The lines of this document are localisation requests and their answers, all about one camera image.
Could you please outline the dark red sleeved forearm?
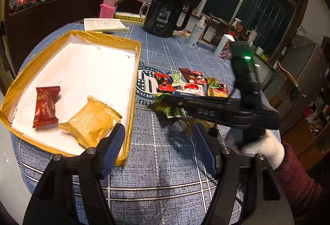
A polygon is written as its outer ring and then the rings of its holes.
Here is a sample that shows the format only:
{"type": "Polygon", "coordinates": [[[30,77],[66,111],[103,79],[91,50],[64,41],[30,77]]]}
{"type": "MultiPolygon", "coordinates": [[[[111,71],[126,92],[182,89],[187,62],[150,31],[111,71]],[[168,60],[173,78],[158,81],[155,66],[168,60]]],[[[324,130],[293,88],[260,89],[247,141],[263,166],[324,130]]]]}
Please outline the dark red sleeved forearm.
{"type": "Polygon", "coordinates": [[[323,189],[304,171],[291,146],[286,143],[282,146],[284,159],[275,169],[275,175],[283,187],[294,218],[303,218],[319,202],[323,189]]]}

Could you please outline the white gloved right hand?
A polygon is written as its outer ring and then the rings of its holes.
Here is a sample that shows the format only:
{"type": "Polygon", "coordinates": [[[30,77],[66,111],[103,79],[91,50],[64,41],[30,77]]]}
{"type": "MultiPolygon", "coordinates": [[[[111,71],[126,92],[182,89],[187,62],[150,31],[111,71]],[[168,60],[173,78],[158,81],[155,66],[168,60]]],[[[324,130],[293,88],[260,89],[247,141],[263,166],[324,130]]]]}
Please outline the white gloved right hand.
{"type": "Polygon", "coordinates": [[[254,157],[257,153],[263,154],[274,170],[283,162],[285,156],[284,146],[271,130],[266,130],[265,135],[257,141],[239,147],[242,137],[242,132],[232,128],[226,136],[225,145],[239,155],[254,157]]]}

